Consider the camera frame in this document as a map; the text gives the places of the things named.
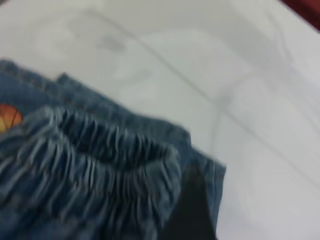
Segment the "white floor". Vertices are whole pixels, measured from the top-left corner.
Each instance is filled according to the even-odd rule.
[[[9,0],[0,57],[189,129],[220,240],[320,239],[320,35],[277,0]]]

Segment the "denim fabric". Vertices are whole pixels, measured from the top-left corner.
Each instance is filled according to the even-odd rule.
[[[211,160],[187,143],[185,136],[176,126],[152,118],[140,117],[122,107],[109,105],[110,100],[99,96],[85,99],[92,94],[86,87],[76,88],[81,94],[51,82],[42,76],[21,69],[8,61],[0,61],[0,103],[14,105],[22,114],[33,112],[44,105],[63,106],[79,113],[86,112],[108,123],[119,125],[134,133],[143,133],[160,141],[172,144],[179,152],[180,169],[190,164],[197,164],[205,177],[207,201],[214,229],[217,226],[220,201],[223,191],[225,167]]]
[[[21,237],[19,231],[43,239],[38,230],[55,221],[87,229],[79,237],[153,239],[180,193],[174,147],[88,114],[45,107],[0,143],[0,218],[10,219],[7,209],[21,211],[0,224],[0,239]]]
[[[0,60],[0,71],[13,78],[17,78],[28,83],[33,89],[45,92],[53,101],[58,100],[62,104],[71,106],[77,110],[84,110],[97,117],[108,120],[110,123],[128,128],[136,133],[144,133],[153,138],[174,139],[183,142],[190,142],[190,134],[182,127],[176,126],[164,120],[154,119],[134,114],[122,106],[104,99],[100,102],[93,97],[92,91],[80,91],[78,89],[68,89],[44,78],[34,72],[18,67],[13,62]]]

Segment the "elastic waistband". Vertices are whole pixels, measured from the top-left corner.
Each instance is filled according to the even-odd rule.
[[[45,107],[0,135],[0,197],[63,219],[127,212],[131,226],[161,225],[180,193],[178,158],[170,145]]]

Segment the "denim seam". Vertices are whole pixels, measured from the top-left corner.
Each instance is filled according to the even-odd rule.
[[[94,115],[96,115],[96,116],[98,116],[98,117],[101,117],[101,118],[104,118],[104,117],[103,117],[100,113],[98,113],[97,111],[95,111],[95,110],[93,110],[93,109],[91,109],[91,108],[86,108],[85,106],[80,105],[80,104],[72,101],[71,99],[69,99],[69,98],[68,98],[67,96],[65,96],[65,95],[60,95],[60,96],[59,96],[59,95],[55,94],[54,92],[50,91],[49,89],[44,88],[44,87],[46,87],[46,84],[45,84],[45,83],[44,83],[43,85],[37,84],[37,83],[34,83],[34,82],[28,80],[28,78],[25,77],[25,76],[16,75],[16,74],[11,74],[11,73],[9,73],[9,72],[7,72],[7,71],[1,71],[1,73],[2,73],[2,74],[5,74],[5,75],[7,75],[7,76],[9,76],[9,77],[12,77],[12,78],[14,78],[14,79],[16,79],[16,80],[18,80],[18,81],[21,81],[21,82],[23,82],[23,83],[27,83],[27,84],[31,85],[32,87],[34,87],[34,88],[42,91],[43,93],[49,94],[51,97],[53,97],[53,98],[56,99],[56,100],[62,101],[62,102],[64,102],[64,103],[66,103],[66,104],[72,105],[73,107],[75,107],[75,108],[77,108],[77,109],[84,110],[85,112],[88,112],[88,113],[90,113],[90,114],[94,114]],[[115,111],[115,112],[116,112],[114,106],[108,106],[108,108],[109,108],[109,107],[111,108],[112,111]]]

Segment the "embroidered patch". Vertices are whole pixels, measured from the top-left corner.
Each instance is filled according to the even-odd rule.
[[[7,104],[0,104],[0,134],[22,122],[22,115],[18,110]]]

